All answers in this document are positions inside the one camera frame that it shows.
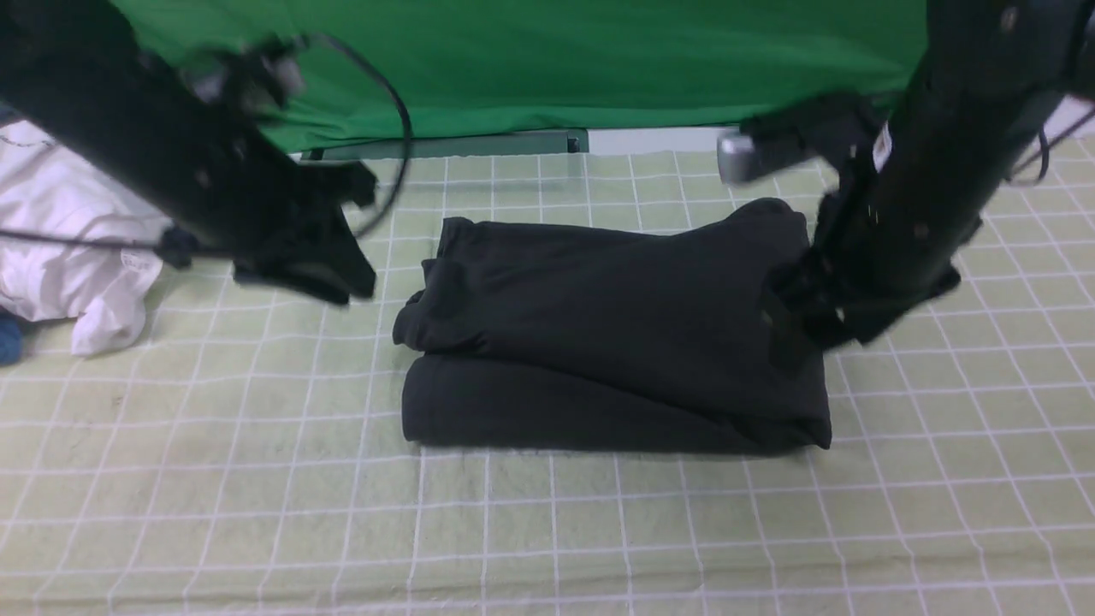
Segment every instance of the white fabric pile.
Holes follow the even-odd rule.
[[[30,124],[0,128],[0,228],[81,239],[154,241],[169,220]],[[28,322],[77,319],[74,356],[131,346],[163,263],[140,251],[0,237],[0,311]]]

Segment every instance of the green screen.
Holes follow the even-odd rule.
[[[169,60],[324,32],[373,62],[418,137],[735,121],[819,90],[903,85],[920,0],[115,0]],[[326,49],[269,131],[289,150],[397,137],[385,94]]]

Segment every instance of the black t-shirt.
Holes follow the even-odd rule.
[[[820,357],[768,363],[768,269],[807,245],[777,199],[676,235],[445,221],[396,317],[423,351],[404,435],[427,445],[772,455],[828,448]]]

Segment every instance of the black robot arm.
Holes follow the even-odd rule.
[[[387,212],[411,124],[390,84],[343,48],[389,89],[403,119],[404,165],[387,205],[377,208],[377,178],[364,164],[301,166],[278,150],[258,126],[301,85],[293,56],[315,40],[338,46],[270,39],[212,50],[209,70],[187,74],[141,49],[107,0],[0,0],[0,100],[168,214],[175,226],[149,247],[172,265],[231,258],[239,282],[346,303],[372,295],[376,272],[343,205]]]
[[[1095,93],[1091,0],[929,0],[929,46],[888,117],[830,93],[719,140],[730,184],[821,155],[840,174],[812,245],[773,269],[772,362],[867,345],[960,282],[956,252],[1068,93]]]

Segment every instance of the table surface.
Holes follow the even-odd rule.
[[[46,329],[0,371],[3,614],[1081,614],[1095,601],[1095,141],[1004,188],[967,282],[827,361],[829,452],[774,461],[422,451],[391,342],[446,216],[679,232],[714,155],[418,161],[335,310],[168,272],[131,350]],[[376,164],[383,176],[393,165]]]

